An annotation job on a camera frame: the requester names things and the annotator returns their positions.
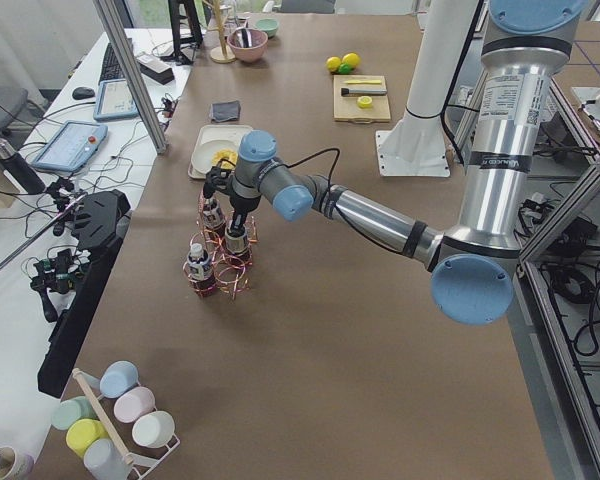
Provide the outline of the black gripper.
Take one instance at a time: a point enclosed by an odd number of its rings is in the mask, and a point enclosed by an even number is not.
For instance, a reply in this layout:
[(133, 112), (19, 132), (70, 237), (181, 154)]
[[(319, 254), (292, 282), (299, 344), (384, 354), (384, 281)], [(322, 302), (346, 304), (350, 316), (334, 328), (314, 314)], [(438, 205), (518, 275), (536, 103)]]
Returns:
[(232, 220), (228, 227), (230, 235), (243, 235), (245, 223), (250, 212), (257, 209), (260, 203), (260, 195), (255, 197), (244, 197), (237, 193), (229, 195), (230, 204), (233, 207)]

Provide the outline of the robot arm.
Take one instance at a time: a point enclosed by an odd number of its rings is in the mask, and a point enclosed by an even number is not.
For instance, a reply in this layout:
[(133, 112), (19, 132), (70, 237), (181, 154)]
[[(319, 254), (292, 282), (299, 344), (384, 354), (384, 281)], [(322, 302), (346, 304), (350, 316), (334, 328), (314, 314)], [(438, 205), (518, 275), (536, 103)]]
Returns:
[(520, 194), (532, 163), (552, 76), (567, 63), (584, 3), (493, 1), (481, 60), (486, 84), (457, 223), (439, 232), (329, 179), (292, 173), (275, 138), (247, 134), (229, 178), (237, 218), (261, 199), (289, 221), (310, 210), (416, 259), (431, 273), (440, 310), (469, 325), (490, 323), (512, 301), (520, 247), (514, 236)]

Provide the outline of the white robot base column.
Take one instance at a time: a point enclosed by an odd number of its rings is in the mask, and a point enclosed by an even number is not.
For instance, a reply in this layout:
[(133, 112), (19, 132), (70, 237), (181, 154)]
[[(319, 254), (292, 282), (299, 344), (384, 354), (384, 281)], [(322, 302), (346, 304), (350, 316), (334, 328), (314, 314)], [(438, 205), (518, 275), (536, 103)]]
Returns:
[(376, 133), (379, 172), (385, 177), (450, 175), (442, 120), (464, 46), (473, 38), (481, 1), (433, 1), (401, 120)]

